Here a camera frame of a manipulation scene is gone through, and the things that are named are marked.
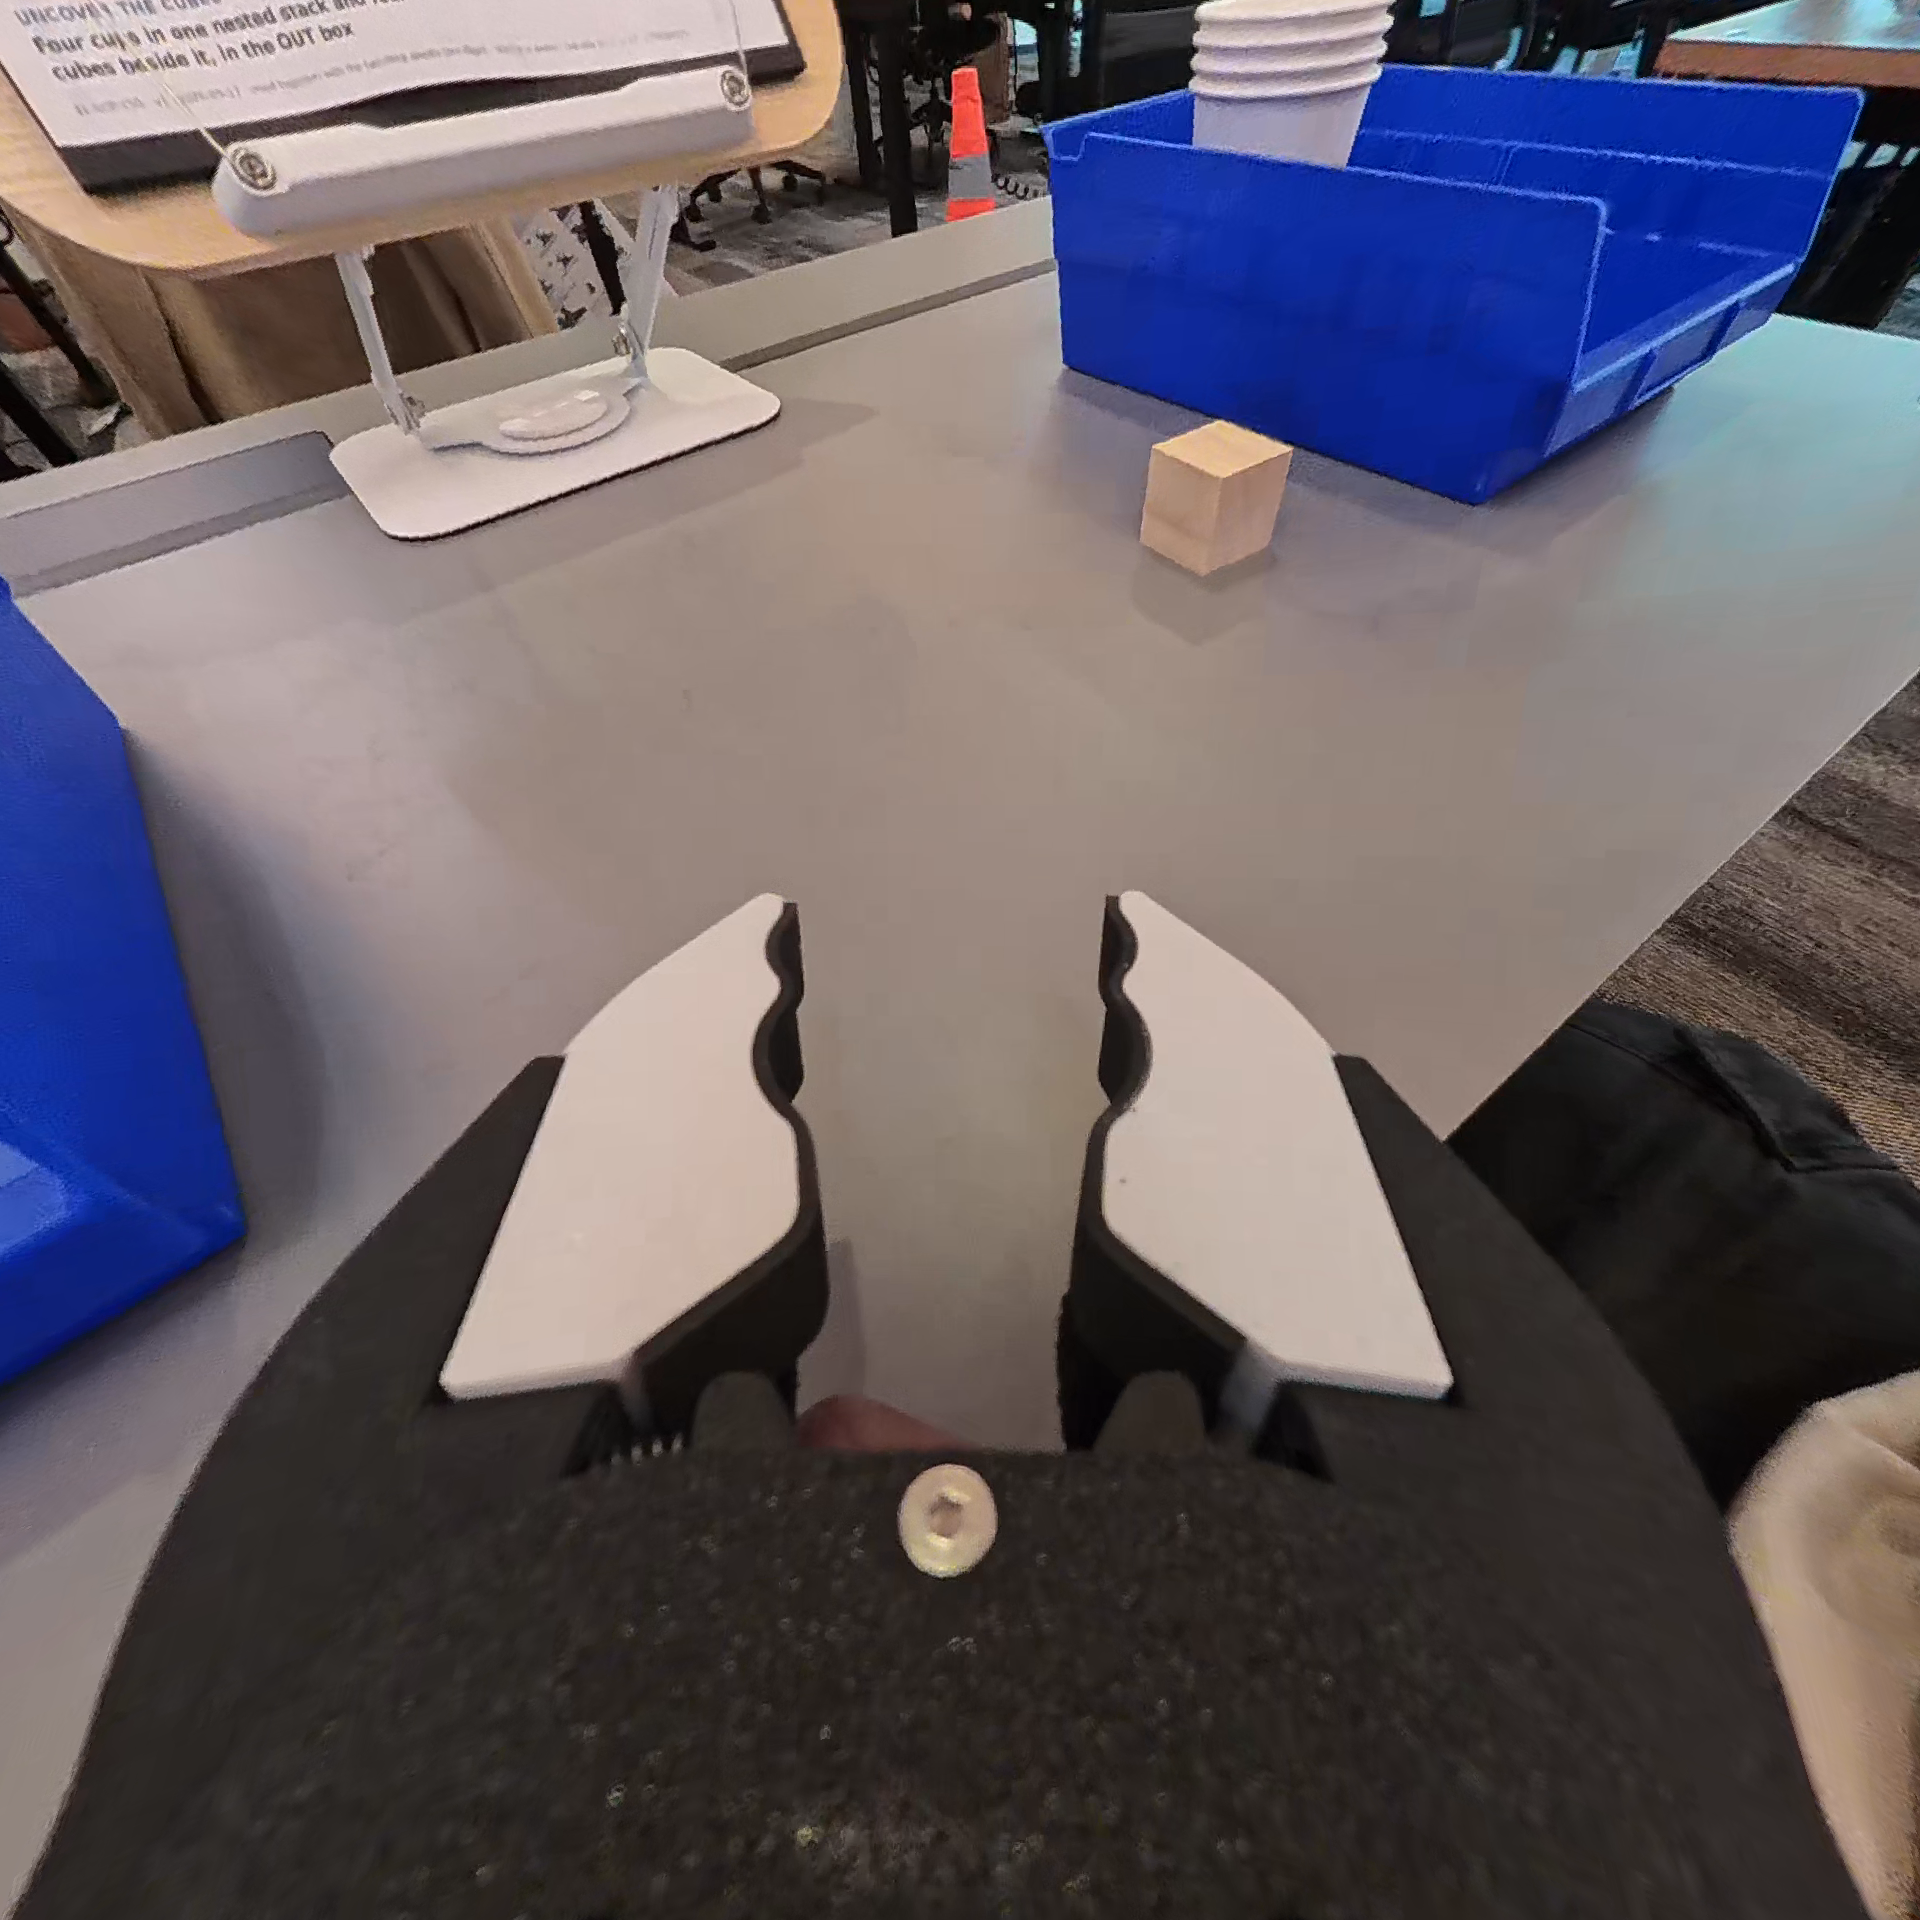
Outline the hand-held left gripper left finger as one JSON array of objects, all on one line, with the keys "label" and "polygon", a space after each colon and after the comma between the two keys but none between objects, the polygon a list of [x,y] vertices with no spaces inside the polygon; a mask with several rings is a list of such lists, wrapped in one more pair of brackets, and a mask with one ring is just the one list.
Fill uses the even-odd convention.
[{"label": "hand-held left gripper left finger", "polygon": [[789,1399],[826,1325],[801,1091],[801,909],[755,897],[636,975],[568,1044],[440,1389],[609,1388],[676,1437],[720,1375]]}]

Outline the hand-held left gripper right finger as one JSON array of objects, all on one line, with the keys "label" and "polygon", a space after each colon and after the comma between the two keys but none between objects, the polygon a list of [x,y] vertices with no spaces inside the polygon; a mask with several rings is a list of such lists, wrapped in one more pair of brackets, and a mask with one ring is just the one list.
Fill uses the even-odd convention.
[{"label": "hand-held left gripper right finger", "polygon": [[1093,1410],[1178,1375],[1247,1445],[1291,1388],[1445,1403],[1456,1386],[1335,1049],[1143,892],[1108,897],[1098,1084],[1064,1301]]}]

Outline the blue plastic bin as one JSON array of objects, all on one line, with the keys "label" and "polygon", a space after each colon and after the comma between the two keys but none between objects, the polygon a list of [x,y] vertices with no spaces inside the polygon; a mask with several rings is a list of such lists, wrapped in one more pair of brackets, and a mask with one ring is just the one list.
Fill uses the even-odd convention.
[{"label": "blue plastic bin", "polygon": [[1760,329],[1855,86],[1389,65],[1352,161],[1047,127],[1064,364],[1471,505]]},{"label": "blue plastic bin", "polygon": [[244,1231],[125,733],[2,590],[2,1380]]}]

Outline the wooden cube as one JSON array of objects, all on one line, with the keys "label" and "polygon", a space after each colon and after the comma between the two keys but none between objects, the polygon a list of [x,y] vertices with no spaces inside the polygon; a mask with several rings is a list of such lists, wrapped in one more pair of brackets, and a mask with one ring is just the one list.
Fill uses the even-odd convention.
[{"label": "wooden cube", "polygon": [[1209,420],[1149,450],[1141,547],[1209,579],[1269,554],[1295,445],[1247,426]]}]

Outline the black pants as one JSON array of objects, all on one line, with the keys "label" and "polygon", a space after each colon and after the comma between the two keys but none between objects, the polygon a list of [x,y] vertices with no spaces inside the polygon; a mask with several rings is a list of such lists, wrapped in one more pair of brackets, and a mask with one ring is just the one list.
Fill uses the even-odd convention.
[{"label": "black pants", "polygon": [[1449,1138],[1592,1299],[1722,1509],[1917,1362],[1917,1193],[1754,1039],[1586,1002]]}]

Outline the wooden document stand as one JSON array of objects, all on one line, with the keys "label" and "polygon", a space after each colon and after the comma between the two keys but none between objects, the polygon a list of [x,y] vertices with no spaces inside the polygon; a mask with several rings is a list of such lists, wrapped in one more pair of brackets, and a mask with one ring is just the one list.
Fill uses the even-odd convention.
[{"label": "wooden document stand", "polygon": [[[381,422],[329,465],[393,540],[472,531],[612,477],[747,436],[780,399],[697,351],[656,345],[682,189],[792,157],[839,93],[833,4],[785,4],[805,57],[792,81],[720,65],[423,86],[289,126],[60,148],[5,77],[5,211],[145,271],[195,281],[329,257]],[[609,215],[612,345],[583,371],[420,405],[393,367],[369,260],[393,242],[568,203]]]}]

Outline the hanging beige coat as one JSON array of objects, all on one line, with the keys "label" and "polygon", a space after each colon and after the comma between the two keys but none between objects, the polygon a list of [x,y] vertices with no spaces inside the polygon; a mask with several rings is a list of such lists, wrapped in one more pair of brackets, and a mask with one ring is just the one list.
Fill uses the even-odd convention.
[{"label": "hanging beige coat", "polygon": [[[8,215],[56,286],[80,345],[152,439],[369,381],[329,257],[185,278],[91,253],[16,207]],[[506,221],[379,247],[369,271],[397,372],[561,329],[533,259]]]}]

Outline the orange traffic cone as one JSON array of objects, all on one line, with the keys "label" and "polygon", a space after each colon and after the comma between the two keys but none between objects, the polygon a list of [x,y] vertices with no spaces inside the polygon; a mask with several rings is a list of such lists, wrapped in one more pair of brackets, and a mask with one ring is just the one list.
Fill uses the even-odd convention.
[{"label": "orange traffic cone", "polygon": [[979,74],[960,65],[949,83],[949,166],[945,221],[960,223],[996,211],[996,183],[992,173],[992,145],[981,97]]}]

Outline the printed instruction sheet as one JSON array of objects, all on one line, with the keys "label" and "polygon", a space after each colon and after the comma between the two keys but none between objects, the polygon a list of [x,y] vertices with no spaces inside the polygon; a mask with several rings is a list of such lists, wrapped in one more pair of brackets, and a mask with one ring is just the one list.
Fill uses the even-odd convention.
[{"label": "printed instruction sheet", "polygon": [[772,3],[5,3],[5,77],[60,148],[289,126],[403,91],[651,75],[743,55],[792,81]]}]

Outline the wooden desk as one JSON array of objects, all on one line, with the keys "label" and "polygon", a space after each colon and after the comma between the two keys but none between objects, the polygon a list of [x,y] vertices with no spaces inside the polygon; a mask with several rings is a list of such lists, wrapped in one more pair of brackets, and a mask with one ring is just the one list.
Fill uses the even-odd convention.
[{"label": "wooden desk", "polygon": [[1655,74],[1917,91],[1915,3],[1780,3],[1666,36]]}]

